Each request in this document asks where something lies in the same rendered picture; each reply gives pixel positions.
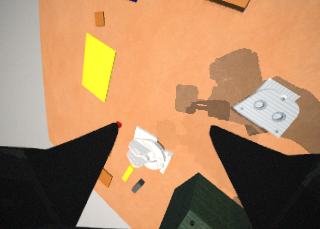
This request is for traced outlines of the small orange block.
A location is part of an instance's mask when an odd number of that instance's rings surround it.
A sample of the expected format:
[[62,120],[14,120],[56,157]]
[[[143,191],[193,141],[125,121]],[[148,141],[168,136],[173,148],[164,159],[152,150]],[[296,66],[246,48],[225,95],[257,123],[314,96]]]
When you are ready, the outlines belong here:
[[104,12],[95,12],[95,27],[103,27],[105,26],[105,18],[104,18]]

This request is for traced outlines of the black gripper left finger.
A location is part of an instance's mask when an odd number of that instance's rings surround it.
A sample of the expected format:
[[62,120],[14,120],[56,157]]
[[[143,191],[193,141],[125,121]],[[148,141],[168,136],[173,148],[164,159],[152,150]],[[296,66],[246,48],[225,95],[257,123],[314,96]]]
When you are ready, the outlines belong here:
[[76,227],[117,135],[113,122],[48,149],[0,146],[0,178],[30,181],[55,225]]

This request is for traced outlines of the yellow flat plate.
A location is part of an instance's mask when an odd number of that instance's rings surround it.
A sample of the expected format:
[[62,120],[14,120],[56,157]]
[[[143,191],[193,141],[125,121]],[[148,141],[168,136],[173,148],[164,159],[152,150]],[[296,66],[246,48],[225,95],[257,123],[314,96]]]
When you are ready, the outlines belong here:
[[86,33],[83,86],[100,98],[106,100],[117,51]]

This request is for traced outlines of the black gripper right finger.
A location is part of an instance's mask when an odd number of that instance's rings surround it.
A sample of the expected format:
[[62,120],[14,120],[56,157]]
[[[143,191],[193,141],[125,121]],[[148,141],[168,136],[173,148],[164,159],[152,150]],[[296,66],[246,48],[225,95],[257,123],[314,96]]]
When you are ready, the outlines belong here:
[[211,143],[254,229],[278,224],[310,180],[320,153],[283,154],[211,125]]

